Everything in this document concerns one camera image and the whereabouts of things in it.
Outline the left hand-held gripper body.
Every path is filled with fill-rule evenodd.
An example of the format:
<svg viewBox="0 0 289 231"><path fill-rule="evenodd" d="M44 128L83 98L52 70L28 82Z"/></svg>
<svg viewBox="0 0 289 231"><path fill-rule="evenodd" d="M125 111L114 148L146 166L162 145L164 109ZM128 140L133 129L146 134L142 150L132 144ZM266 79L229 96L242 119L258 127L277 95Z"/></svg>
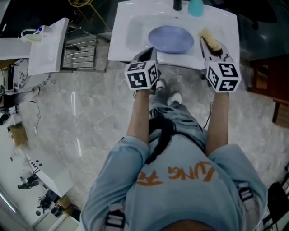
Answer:
<svg viewBox="0 0 289 231"><path fill-rule="evenodd" d="M161 76L158 68L157 50L153 47L137 54L125 66L124 75L130 90L149 90L151 95L156 93L156 82Z"/></svg>

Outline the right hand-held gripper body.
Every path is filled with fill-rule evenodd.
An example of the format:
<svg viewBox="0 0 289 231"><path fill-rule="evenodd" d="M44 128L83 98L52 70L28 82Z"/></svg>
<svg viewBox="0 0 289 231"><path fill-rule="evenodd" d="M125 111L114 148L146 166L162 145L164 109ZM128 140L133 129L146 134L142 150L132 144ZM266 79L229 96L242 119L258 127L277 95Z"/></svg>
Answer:
<svg viewBox="0 0 289 231"><path fill-rule="evenodd" d="M216 93L232 93L242 80L239 65L230 56L218 61L205 60L205 77Z"/></svg>

